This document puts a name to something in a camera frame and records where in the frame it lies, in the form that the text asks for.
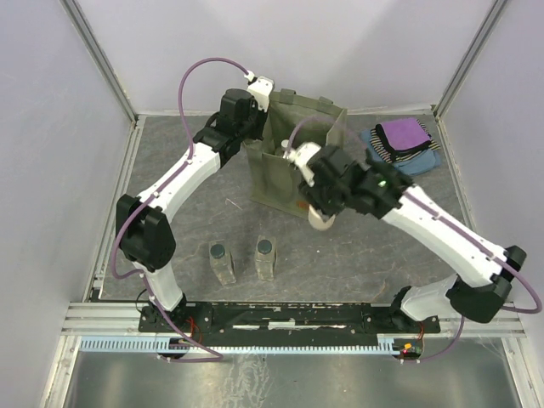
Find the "cream cylindrical jar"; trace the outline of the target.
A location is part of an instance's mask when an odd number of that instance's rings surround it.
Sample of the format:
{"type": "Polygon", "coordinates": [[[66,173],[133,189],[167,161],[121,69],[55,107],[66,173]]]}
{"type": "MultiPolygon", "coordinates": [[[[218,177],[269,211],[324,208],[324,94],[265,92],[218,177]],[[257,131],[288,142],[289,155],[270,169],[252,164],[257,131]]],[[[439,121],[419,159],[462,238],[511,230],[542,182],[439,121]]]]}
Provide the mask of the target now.
{"type": "Polygon", "coordinates": [[[336,220],[337,215],[326,215],[321,210],[309,206],[308,221],[310,226],[318,231],[326,231],[330,229],[336,220]]]}

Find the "chrome dome clear bottle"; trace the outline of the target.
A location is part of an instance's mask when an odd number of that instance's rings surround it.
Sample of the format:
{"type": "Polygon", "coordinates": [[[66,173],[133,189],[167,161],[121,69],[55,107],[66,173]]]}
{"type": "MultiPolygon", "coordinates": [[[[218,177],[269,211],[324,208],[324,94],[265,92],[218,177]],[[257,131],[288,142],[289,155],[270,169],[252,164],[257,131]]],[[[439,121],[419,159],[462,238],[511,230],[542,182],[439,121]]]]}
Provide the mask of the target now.
{"type": "Polygon", "coordinates": [[[286,158],[286,157],[288,157],[288,155],[289,155],[289,153],[291,151],[291,148],[292,147],[289,145],[289,140],[288,139],[283,139],[280,142],[280,145],[275,150],[275,154],[278,157],[286,158]]]}

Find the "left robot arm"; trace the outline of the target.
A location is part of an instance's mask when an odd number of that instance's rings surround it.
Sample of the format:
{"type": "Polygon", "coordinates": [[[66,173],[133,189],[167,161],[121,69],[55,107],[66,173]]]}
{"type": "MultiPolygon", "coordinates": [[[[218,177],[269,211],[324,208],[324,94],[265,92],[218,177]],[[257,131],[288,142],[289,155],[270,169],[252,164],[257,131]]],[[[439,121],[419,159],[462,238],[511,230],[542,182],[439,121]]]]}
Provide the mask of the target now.
{"type": "Polygon", "coordinates": [[[246,90],[227,90],[219,111],[190,139],[184,155],[151,187],[137,196],[125,194],[116,204],[111,260],[121,250],[133,263],[161,307],[159,323],[170,332],[183,329],[188,319],[179,306],[184,293],[173,273],[176,241],[170,223],[192,193],[240,151],[244,140],[263,137],[273,88],[255,82],[246,90]]]}

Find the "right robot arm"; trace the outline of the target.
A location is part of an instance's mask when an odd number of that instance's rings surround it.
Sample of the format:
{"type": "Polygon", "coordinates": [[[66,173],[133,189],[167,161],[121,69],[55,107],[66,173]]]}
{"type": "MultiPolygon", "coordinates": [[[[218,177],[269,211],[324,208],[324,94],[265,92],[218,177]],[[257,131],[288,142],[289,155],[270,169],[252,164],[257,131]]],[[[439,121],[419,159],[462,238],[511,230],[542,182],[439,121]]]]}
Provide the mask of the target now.
{"type": "Polygon", "coordinates": [[[448,312],[484,324],[504,308],[513,273],[526,257],[523,250],[477,235],[386,162],[368,156],[359,163],[335,145],[315,143],[300,145],[286,159],[302,175],[298,189],[315,229],[329,229],[345,209],[370,214],[411,235],[453,269],[448,278],[398,293],[388,312],[396,331],[408,332],[419,321],[448,312]]]}

